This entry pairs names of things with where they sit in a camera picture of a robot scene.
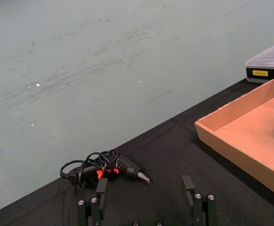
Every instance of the yellow label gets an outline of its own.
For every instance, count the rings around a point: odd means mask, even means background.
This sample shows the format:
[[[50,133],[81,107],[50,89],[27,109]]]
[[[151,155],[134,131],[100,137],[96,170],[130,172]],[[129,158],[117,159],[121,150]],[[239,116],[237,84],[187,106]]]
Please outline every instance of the yellow label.
[[[255,71],[253,70],[253,75],[256,75],[256,76],[264,76],[264,77],[268,77],[269,74],[267,71]]]

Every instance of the black power cord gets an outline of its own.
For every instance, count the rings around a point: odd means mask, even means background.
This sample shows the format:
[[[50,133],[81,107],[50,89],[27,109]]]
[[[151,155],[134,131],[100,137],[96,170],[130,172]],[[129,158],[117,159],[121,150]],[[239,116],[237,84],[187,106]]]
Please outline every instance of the black power cord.
[[[96,159],[91,159],[93,155],[98,155]],[[103,152],[93,152],[86,157],[86,159],[83,160],[73,160],[69,161],[65,165],[63,165],[60,169],[60,176],[64,179],[69,180],[69,175],[67,173],[63,172],[63,169],[73,163],[81,162],[81,169],[78,176],[78,185],[79,187],[82,187],[83,181],[81,180],[81,174],[83,169],[89,167],[89,166],[96,166],[100,169],[102,169],[103,174],[107,172],[107,170],[110,170],[111,176],[114,175],[113,172],[113,163],[117,160],[119,154],[115,149],[109,150],[109,151],[103,151]]]

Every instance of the plastic storage box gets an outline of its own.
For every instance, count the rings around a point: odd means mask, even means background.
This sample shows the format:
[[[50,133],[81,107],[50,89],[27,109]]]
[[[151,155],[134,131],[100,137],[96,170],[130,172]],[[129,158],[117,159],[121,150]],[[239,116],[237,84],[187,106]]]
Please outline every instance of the plastic storage box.
[[[247,80],[264,83],[274,79],[274,46],[246,62]]]

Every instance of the cardboard box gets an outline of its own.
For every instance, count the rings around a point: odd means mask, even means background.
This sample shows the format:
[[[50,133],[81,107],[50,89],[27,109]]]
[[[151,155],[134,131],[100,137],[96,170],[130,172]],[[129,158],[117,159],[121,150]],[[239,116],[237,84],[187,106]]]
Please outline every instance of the cardboard box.
[[[195,126],[200,140],[274,191],[274,80]]]

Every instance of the black tablecloth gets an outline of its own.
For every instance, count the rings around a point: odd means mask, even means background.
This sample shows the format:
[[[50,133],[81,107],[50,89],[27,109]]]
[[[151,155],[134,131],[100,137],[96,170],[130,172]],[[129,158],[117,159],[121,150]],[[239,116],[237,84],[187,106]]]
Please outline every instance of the black tablecloth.
[[[274,226],[274,193],[202,143],[194,127],[198,118],[257,86],[241,81],[118,147],[145,169],[151,184],[109,182],[104,225],[158,218],[184,222],[181,175],[190,175],[197,191],[217,197],[220,225]],[[77,201],[92,196],[94,189],[77,189],[60,178],[1,209],[0,226],[75,226]]]

